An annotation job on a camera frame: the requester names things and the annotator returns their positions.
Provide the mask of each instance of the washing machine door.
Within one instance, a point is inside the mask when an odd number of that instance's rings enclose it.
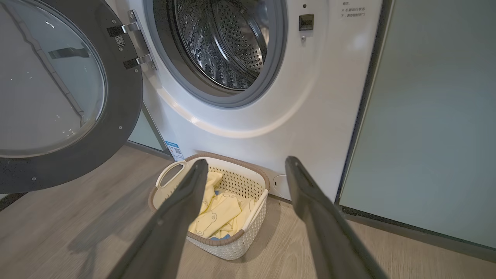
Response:
[[[60,185],[126,142],[141,68],[103,0],[0,0],[0,193]]]

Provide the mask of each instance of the white plastic basket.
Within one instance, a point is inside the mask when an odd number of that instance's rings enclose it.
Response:
[[[255,239],[265,219],[267,209],[269,179],[264,172],[254,165],[213,153],[201,153],[191,156],[184,161],[172,163],[164,169],[150,193],[148,203],[150,208],[156,211],[165,199],[174,192],[194,162],[200,159],[207,160],[209,171],[223,174],[219,184],[220,189],[240,195],[246,199],[255,199],[255,210],[251,212],[243,228],[228,239],[211,240],[191,232],[187,233],[186,239],[219,258],[225,260],[238,259],[246,253]],[[182,165],[182,169],[161,186],[164,176],[178,165]]]

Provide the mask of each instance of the stainless steel drum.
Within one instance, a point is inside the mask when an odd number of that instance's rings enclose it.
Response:
[[[175,0],[187,55],[216,84],[248,88],[263,69],[269,27],[265,1]]]

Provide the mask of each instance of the blue and white label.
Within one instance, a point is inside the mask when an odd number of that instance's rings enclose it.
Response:
[[[167,145],[167,148],[171,152],[171,155],[176,162],[183,161],[185,159],[177,144],[168,141],[165,141],[165,144]]]

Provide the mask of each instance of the light wood floor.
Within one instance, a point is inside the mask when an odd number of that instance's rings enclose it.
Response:
[[[170,162],[123,147],[93,172],[28,193],[0,211],[0,278],[105,278],[150,218],[147,198]],[[350,222],[391,278],[495,278],[496,264]],[[178,278],[315,278],[304,224],[287,203],[236,261],[185,243]]]

